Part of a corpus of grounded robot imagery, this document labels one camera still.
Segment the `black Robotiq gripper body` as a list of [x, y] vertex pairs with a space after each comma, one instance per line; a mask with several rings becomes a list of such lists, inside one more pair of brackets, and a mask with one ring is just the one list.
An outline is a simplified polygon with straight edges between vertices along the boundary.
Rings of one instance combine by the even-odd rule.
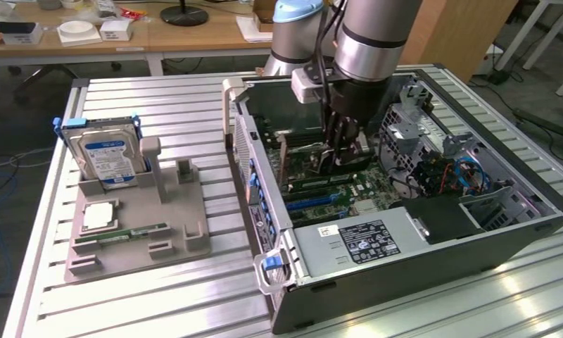
[[380, 109], [383, 96], [390, 86], [390, 78], [378, 82], [340, 80], [332, 83], [331, 110], [340, 116], [367, 124]]

